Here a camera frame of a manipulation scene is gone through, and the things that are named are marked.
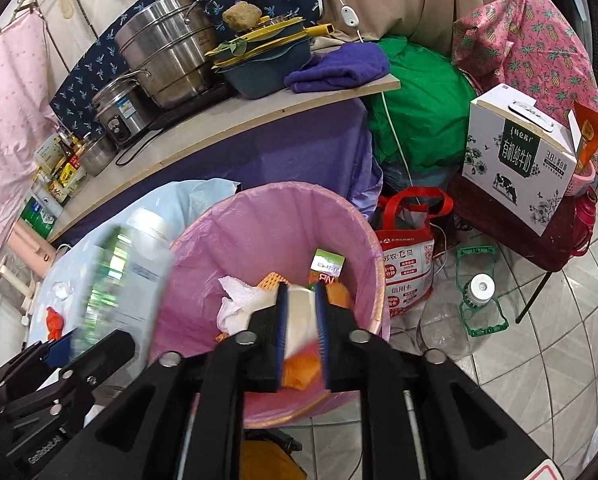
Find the cow illustration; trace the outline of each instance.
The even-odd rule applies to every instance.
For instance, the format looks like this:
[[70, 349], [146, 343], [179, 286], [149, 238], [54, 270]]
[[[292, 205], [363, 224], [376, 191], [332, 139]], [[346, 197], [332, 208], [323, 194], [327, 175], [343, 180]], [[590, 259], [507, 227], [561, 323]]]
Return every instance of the cow illustration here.
[[492, 183], [492, 187], [508, 197], [512, 203], [516, 205], [516, 190], [507, 176], [497, 173], [495, 181]]

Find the pot lid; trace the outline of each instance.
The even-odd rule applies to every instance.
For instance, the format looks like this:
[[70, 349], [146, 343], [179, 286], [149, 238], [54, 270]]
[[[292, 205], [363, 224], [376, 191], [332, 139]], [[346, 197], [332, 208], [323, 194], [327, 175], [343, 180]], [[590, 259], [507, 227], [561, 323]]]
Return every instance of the pot lid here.
[[92, 105], [99, 111], [108, 108], [113, 102], [128, 94], [139, 86], [137, 79], [124, 77], [124, 72], [118, 78], [113, 79], [104, 88], [99, 90], [92, 98]]
[[115, 34], [115, 43], [122, 48], [148, 25], [158, 22], [178, 10], [184, 10], [197, 0], [157, 0], [130, 18]]

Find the pink pineapple print cloth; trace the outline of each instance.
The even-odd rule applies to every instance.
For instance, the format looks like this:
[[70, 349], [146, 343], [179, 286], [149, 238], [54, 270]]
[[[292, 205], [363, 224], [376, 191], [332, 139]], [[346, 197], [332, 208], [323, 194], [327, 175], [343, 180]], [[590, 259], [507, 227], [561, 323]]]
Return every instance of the pink pineapple print cloth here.
[[[598, 112], [588, 53], [551, 0], [497, 0], [457, 20], [452, 64], [477, 93], [506, 83], [566, 127], [572, 101]], [[598, 171], [598, 150], [592, 163]]]
[[0, 34], [0, 248], [20, 213], [35, 149], [54, 131], [44, 22], [26, 14]]

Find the pink basket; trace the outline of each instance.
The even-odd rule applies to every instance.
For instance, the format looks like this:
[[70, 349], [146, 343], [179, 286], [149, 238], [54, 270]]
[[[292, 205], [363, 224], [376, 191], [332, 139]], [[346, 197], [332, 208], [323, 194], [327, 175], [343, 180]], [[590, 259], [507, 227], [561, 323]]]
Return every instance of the pink basket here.
[[[379, 240], [346, 199], [320, 186], [280, 182], [248, 189], [206, 211], [173, 244], [175, 264], [153, 336], [151, 360], [167, 350], [191, 356], [212, 350], [225, 296], [217, 278], [256, 285], [269, 272], [307, 283], [314, 251], [346, 257], [341, 281], [354, 299], [357, 323], [388, 339], [383, 315], [385, 277]], [[244, 427], [266, 428], [318, 415], [353, 399], [331, 394], [323, 380], [306, 390], [247, 394]]]
[[586, 186], [592, 184], [594, 180], [594, 176], [596, 175], [596, 171], [594, 170], [594, 165], [592, 164], [592, 160], [588, 162], [585, 166], [582, 174], [572, 174], [572, 178], [568, 184], [566, 189], [566, 196], [575, 196]]

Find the screw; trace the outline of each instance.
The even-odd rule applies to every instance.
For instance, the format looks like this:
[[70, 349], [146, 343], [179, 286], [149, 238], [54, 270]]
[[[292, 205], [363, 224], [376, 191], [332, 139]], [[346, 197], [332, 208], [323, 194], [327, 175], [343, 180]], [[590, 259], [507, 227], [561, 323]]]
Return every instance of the screw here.
[[159, 358], [159, 364], [166, 368], [172, 368], [181, 363], [181, 354], [177, 352], [166, 352]]
[[352, 330], [348, 334], [348, 338], [353, 343], [367, 343], [370, 341], [370, 333], [367, 330]]
[[426, 352], [426, 361], [432, 363], [433, 365], [440, 365], [444, 363], [447, 359], [447, 356], [441, 351], [436, 348], [432, 348]]
[[240, 345], [251, 345], [257, 341], [257, 334], [249, 330], [244, 330], [243, 332], [239, 332], [234, 337], [234, 340]]

